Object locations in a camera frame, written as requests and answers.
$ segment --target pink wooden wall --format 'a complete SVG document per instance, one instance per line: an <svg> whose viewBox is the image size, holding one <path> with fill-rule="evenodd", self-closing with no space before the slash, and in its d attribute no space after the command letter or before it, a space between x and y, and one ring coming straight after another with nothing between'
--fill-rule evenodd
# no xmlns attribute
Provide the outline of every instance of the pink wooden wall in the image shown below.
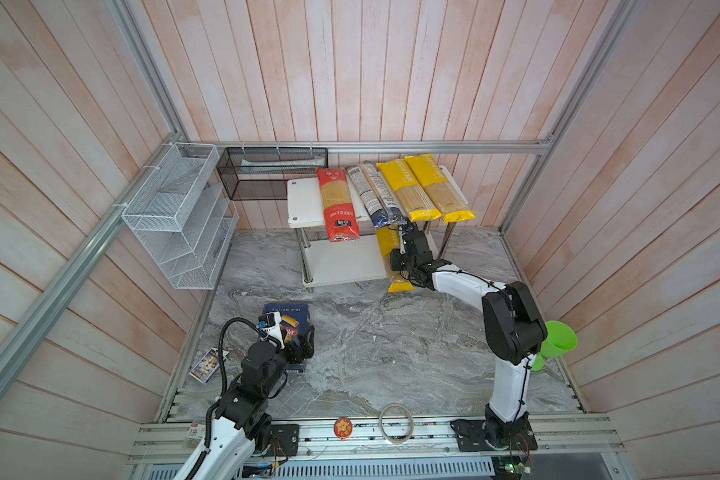
<svg viewBox="0 0 720 480"><path fill-rule="evenodd" d="M720 474L720 0L645 2L507 238L640 477Z"/></svg>
<svg viewBox="0 0 720 480"><path fill-rule="evenodd" d="M187 134L204 141L544 138L616 4L130 0ZM533 159L440 162L470 224L497 226ZM287 227L284 201L237 207L239 228Z"/></svg>
<svg viewBox="0 0 720 480"><path fill-rule="evenodd" d="M0 1L0 344L169 131L106 2ZM124 231L0 402L0 478L119 478L197 303Z"/></svg>

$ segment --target red spaghetti package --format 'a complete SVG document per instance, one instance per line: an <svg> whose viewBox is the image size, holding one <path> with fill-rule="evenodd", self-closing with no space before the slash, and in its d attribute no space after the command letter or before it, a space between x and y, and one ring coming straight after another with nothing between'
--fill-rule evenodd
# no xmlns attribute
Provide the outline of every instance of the red spaghetti package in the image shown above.
<svg viewBox="0 0 720 480"><path fill-rule="evenodd" d="M326 218L328 240L343 242L360 238L352 196L349 194L347 175L344 170L317 168L320 182L323 216Z"/></svg>

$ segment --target black mesh basket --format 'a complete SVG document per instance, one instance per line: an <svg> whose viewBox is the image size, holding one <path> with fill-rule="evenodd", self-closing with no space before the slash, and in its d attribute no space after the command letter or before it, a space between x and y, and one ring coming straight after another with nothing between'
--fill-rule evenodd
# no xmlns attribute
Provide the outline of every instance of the black mesh basket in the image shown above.
<svg viewBox="0 0 720 480"><path fill-rule="evenodd" d="M290 165L294 160L311 160L310 165ZM228 147L216 169L232 200L286 200L286 182L317 175L328 168L325 148Z"/></svg>

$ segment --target small card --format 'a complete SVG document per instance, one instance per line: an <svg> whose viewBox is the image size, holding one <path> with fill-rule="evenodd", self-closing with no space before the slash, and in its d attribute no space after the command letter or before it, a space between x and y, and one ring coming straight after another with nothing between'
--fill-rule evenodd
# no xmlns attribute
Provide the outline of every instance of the small card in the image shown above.
<svg viewBox="0 0 720 480"><path fill-rule="evenodd" d="M194 448L200 445L202 441L206 439L206 426L198 423L190 425L190 430L186 433L184 438L184 446L187 448Z"/></svg>
<svg viewBox="0 0 720 480"><path fill-rule="evenodd" d="M229 354L224 350L224 358ZM198 363L190 370L190 376L201 383L208 383L208 380L219 369L219 349L208 350Z"/></svg>

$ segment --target lower shelf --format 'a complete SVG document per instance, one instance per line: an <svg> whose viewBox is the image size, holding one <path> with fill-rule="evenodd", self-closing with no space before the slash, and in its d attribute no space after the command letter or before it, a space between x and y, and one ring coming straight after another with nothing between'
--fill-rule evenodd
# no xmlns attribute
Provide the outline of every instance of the lower shelf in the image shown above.
<svg viewBox="0 0 720 480"><path fill-rule="evenodd" d="M429 247L437 256L432 235L427 235ZM375 235L361 236L350 242L315 240L305 249L305 255L312 274L312 282L305 286L326 286L339 283L364 282L387 278Z"/></svg>
<svg viewBox="0 0 720 480"><path fill-rule="evenodd" d="M168 281L173 288L188 290L213 289L221 272L222 259L230 248L232 233L235 231L239 218L240 216L235 212L235 216L221 219L211 240L208 253L205 255L205 261L201 266L193 270L169 278Z"/></svg>

